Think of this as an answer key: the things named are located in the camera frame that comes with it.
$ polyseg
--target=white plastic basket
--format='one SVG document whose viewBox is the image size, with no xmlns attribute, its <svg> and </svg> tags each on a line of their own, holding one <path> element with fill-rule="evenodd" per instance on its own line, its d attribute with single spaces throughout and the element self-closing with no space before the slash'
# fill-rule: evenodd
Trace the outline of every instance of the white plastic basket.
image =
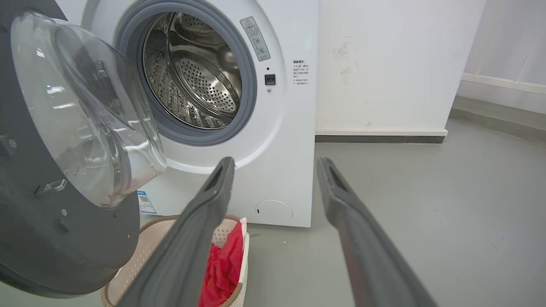
<svg viewBox="0 0 546 307">
<path fill-rule="evenodd" d="M 114 276 L 114 278 L 101 291 L 101 299 L 104 307 L 115 307 L 122 295 L 131 285 L 140 269 L 144 266 L 148 258 L 154 252 L 156 246 L 167 234 L 170 227 L 179 216 L 166 216 L 153 220 L 140 228 L 140 236 L 136 246 L 135 253 Z M 223 247 L 228 234 L 233 230 L 239 219 L 234 216 L 227 216 L 222 223 L 216 227 L 212 236 L 212 243 L 218 247 Z M 245 302 L 246 282 L 248 276 L 248 247 L 250 244 L 250 235 L 246 228 L 246 219 L 241 220 L 242 230 L 245 233 L 244 247 L 242 254 L 241 274 L 239 283 L 232 296 L 220 307 L 242 307 Z"/>
</svg>

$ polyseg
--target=warning sticker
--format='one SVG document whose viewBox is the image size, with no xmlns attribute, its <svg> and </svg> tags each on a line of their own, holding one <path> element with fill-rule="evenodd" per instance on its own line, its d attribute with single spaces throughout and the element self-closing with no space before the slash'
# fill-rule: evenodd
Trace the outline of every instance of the warning sticker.
<svg viewBox="0 0 546 307">
<path fill-rule="evenodd" d="M 138 194 L 138 206 L 140 208 L 140 213 L 157 214 L 157 211 L 152 206 L 152 203 L 150 202 L 148 195 L 146 195 L 146 192 L 137 191 L 136 193 Z"/>
<path fill-rule="evenodd" d="M 254 21 L 254 17 L 241 19 L 241 25 L 252 42 L 252 46 L 254 47 L 254 51 L 256 51 L 258 60 L 263 61 L 271 58 L 268 47 L 265 45 L 264 37 L 262 36 L 256 21 Z"/>
<path fill-rule="evenodd" d="M 309 84 L 309 64 L 305 60 L 292 60 L 292 81 L 294 85 Z"/>
</svg>

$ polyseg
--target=red towel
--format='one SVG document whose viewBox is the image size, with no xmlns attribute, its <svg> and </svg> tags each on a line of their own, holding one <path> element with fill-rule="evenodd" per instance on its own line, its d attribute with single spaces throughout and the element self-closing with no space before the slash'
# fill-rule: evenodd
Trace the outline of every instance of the red towel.
<svg viewBox="0 0 546 307">
<path fill-rule="evenodd" d="M 241 274 L 242 238 L 241 222 L 237 222 L 223 248 L 211 245 L 199 307 L 219 307 L 235 291 Z"/>
</svg>

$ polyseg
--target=qr code label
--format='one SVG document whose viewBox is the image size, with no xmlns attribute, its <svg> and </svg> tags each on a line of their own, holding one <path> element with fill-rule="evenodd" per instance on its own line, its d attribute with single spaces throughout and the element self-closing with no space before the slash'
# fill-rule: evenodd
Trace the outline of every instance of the qr code label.
<svg viewBox="0 0 546 307">
<path fill-rule="evenodd" d="M 148 198 L 148 195 L 146 195 L 146 192 L 144 191 L 137 191 L 138 194 L 138 203 L 140 207 L 140 213 L 146 213 L 146 214 L 157 214 L 156 208 L 153 207 L 152 202 Z"/>
</svg>

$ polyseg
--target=concrete floor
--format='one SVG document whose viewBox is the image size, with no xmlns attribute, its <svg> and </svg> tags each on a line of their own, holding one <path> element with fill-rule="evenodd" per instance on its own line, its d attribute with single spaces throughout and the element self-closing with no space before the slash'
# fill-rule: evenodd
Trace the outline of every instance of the concrete floor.
<svg viewBox="0 0 546 307">
<path fill-rule="evenodd" d="M 546 144 L 449 121 L 442 145 L 317 144 L 439 306 L 546 304 Z M 245 306 L 353 306 L 317 182 L 311 228 L 251 225 Z M 102 306 L 0 284 L 0 306 Z"/>
</svg>

